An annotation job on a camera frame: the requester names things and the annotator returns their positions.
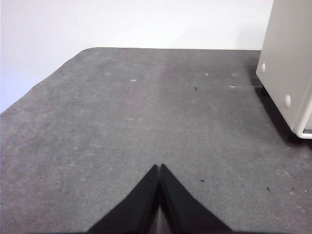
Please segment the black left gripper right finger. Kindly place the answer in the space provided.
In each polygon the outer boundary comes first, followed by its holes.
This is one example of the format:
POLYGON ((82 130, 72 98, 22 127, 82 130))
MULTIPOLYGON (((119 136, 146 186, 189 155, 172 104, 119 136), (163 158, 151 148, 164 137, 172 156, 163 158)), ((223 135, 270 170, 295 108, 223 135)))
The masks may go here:
POLYGON ((160 205, 174 234, 230 234, 232 230, 198 202, 169 168, 160 166, 160 205))

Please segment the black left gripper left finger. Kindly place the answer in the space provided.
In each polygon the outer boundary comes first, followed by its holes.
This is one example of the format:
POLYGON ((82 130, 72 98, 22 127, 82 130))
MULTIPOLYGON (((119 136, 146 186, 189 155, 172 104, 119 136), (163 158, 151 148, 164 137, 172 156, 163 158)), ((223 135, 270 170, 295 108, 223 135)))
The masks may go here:
POLYGON ((158 181, 158 166, 153 165, 131 192, 87 233, 147 233, 156 212, 158 181))

